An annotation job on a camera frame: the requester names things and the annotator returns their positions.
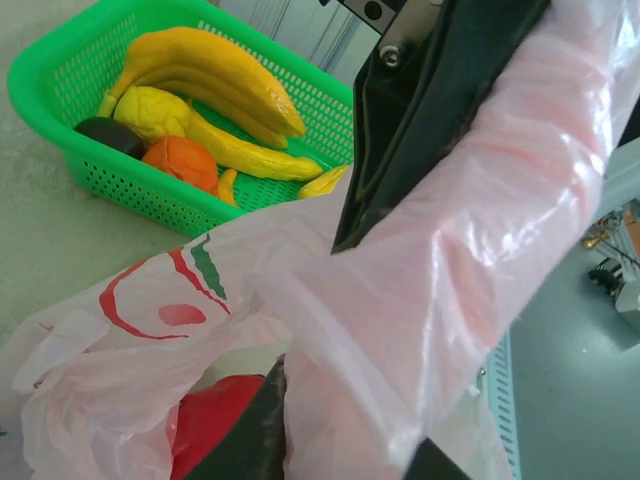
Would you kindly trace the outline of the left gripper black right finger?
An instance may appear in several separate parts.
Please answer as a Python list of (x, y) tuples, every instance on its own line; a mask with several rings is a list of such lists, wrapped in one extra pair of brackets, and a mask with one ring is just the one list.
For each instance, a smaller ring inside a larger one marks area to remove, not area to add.
[(470, 477), (430, 438), (416, 448), (404, 480), (470, 480)]

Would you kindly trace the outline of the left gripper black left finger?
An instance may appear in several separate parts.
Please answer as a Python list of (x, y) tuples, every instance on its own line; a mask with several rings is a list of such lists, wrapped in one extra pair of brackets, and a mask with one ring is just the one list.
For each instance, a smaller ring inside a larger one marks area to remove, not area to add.
[(224, 438), (188, 479), (282, 479), (286, 453), (283, 355)]

